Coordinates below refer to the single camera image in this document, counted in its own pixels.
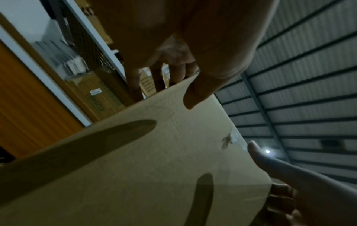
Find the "white label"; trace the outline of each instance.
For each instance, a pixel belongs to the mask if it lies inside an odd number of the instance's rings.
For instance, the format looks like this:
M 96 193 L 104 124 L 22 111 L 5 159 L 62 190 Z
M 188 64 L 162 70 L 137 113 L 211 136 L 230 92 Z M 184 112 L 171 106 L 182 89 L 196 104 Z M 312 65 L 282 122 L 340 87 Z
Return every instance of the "white label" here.
M 92 96 L 94 96 L 94 95 L 97 95 L 97 94 L 101 93 L 102 90 L 100 88 L 98 88 L 98 89 L 93 89 L 93 90 L 91 90 L 89 92 L 90 92 L 90 94 L 92 94 Z

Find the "wood grain surface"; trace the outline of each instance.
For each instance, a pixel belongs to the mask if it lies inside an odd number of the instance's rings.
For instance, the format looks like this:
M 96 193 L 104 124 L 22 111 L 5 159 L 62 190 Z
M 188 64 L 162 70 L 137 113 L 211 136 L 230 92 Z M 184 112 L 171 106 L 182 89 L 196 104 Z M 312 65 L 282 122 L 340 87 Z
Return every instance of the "wood grain surface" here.
M 83 125 L 0 42 L 0 146 L 26 157 L 80 131 Z

